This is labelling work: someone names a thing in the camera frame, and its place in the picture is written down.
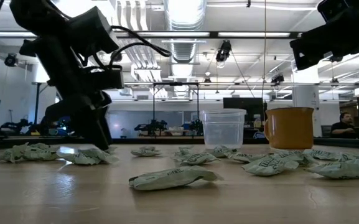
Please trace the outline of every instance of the person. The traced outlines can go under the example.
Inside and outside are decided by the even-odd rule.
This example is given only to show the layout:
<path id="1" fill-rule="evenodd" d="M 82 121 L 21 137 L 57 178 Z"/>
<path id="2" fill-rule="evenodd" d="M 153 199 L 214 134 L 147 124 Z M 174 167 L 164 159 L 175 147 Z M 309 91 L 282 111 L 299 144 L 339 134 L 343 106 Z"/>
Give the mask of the person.
<path id="1" fill-rule="evenodd" d="M 340 122 L 335 123 L 331 126 L 331 137 L 332 138 L 356 138 L 356 132 L 352 125 L 352 117 L 350 113 L 341 113 Z"/>

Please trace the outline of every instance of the table surface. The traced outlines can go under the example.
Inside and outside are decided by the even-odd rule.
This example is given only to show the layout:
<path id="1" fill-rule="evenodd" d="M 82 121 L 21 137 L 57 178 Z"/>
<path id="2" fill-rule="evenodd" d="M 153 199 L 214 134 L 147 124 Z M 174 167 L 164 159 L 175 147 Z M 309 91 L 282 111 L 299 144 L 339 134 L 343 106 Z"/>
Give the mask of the table surface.
<path id="1" fill-rule="evenodd" d="M 67 145 L 61 150 L 87 148 Z M 359 223 L 359 180 L 329 180 L 302 169 L 273 177 L 246 173 L 222 159 L 205 165 L 225 180 L 136 192 L 128 179 L 174 167 L 178 146 L 158 145 L 161 157 L 134 157 L 139 145 L 118 146 L 113 165 L 66 161 L 0 164 L 0 223 Z M 198 151 L 203 146 L 195 146 Z M 326 151 L 358 149 L 314 146 Z M 252 154 L 267 145 L 244 145 Z"/>

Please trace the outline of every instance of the ceiling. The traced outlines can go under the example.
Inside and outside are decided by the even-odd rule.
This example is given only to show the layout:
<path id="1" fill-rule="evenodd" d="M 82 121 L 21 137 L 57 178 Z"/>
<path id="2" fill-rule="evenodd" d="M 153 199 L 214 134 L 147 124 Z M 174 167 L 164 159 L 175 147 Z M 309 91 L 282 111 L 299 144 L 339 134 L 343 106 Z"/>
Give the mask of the ceiling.
<path id="1" fill-rule="evenodd" d="M 110 1 L 112 6 L 116 5 L 115 0 Z M 264 1 L 251 1 L 253 7 L 239 6 L 246 1 L 208 0 L 205 22 L 201 30 L 205 31 L 308 31 L 324 24 L 320 14 L 314 11 L 289 11 L 267 9 L 262 6 Z M 269 0 L 267 6 L 272 7 L 316 7 L 317 0 Z M 148 0 L 147 24 L 149 30 L 166 30 L 163 9 L 163 0 Z M 19 27 L 7 5 L 3 6 L 0 13 L 0 30 L 22 30 Z M 215 52 L 222 43 L 222 39 L 205 39 L 205 43 L 198 44 L 197 57 L 193 67 L 192 79 L 190 81 L 204 81 L 205 73 L 211 73 L 212 82 L 241 82 L 243 74 L 249 82 L 261 82 L 265 74 L 267 81 L 273 73 L 274 68 L 284 74 L 287 82 L 291 81 L 291 60 L 292 49 L 289 46 L 291 40 L 263 40 L 263 39 L 231 39 L 233 55 L 231 55 L 223 68 L 217 68 L 215 63 Z M 162 44 L 161 40 L 153 39 L 157 45 L 168 47 Z M 0 39 L 0 57 L 7 53 L 18 52 L 22 39 Z M 156 59 L 161 66 L 162 78 L 170 75 L 170 60 L 156 54 Z M 125 80 L 133 82 L 129 72 L 131 62 L 123 62 L 122 66 L 126 77 Z M 329 81 L 333 76 L 337 77 L 344 73 L 359 70 L 359 56 L 342 63 L 321 63 L 319 64 L 319 80 Z M 359 82 L 359 74 L 346 77 L 341 82 Z M 355 87 L 349 86 L 344 89 L 352 90 Z"/>

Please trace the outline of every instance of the ductwork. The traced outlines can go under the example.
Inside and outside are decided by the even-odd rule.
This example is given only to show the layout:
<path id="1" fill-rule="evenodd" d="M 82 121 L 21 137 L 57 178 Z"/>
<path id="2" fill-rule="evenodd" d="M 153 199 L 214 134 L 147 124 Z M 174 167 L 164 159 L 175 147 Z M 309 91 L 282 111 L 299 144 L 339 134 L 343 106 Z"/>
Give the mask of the ductwork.
<path id="1" fill-rule="evenodd" d="M 207 0 L 164 0 L 167 29 L 172 31 L 200 30 L 204 23 Z M 197 44 L 172 43 L 173 63 L 194 62 Z M 172 73 L 177 77 L 189 77 L 193 65 L 172 65 Z"/>

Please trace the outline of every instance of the plastic container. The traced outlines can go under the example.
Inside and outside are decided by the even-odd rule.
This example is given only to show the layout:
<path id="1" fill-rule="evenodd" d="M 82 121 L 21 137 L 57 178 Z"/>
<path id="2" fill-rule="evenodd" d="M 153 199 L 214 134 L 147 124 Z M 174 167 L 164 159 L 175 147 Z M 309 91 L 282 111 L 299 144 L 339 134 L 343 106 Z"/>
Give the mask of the plastic container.
<path id="1" fill-rule="evenodd" d="M 202 111 L 204 142 L 207 149 L 226 146 L 239 149 L 243 144 L 246 110 L 222 109 Z"/>

